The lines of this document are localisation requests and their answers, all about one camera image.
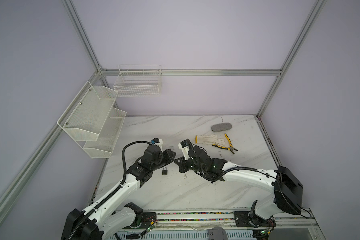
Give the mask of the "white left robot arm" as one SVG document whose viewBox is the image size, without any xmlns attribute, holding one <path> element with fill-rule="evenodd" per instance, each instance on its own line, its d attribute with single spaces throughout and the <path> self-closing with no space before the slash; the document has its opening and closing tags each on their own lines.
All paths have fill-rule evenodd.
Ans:
<svg viewBox="0 0 360 240">
<path fill-rule="evenodd" d="M 143 156 L 128 167 L 125 152 L 139 143 L 132 142 L 122 149 L 122 179 L 96 202 L 82 211 L 74 209 L 68 214 L 61 236 L 63 240 L 106 240 L 140 218 L 143 210 L 134 203 L 126 204 L 121 211 L 117 208 L 150 180 L 154 171 L 174 162 L 176 153 L 163 150 L 162 140 L 155 138 L 146 142 Z"/>
</svg>

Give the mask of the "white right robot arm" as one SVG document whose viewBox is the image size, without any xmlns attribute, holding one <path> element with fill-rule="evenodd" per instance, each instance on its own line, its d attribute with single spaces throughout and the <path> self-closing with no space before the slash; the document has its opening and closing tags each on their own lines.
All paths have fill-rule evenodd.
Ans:
<svg viewBox="0 0 360 240">
<path fill-rule="evenodd" d="M 303 184 L 286 167 L 264 170 L 244 167 L 224 159 L 211 158 L 204 148 L 179 145 L 183 157 L 175 160 L 181 173 L 193 171 L 208 182 L 238 182 L 260 188 L 269 194 L 254 200 L 248 213 L 248 224 L 258 227 L 275 214 L 301 216 Z"/>
</svg>

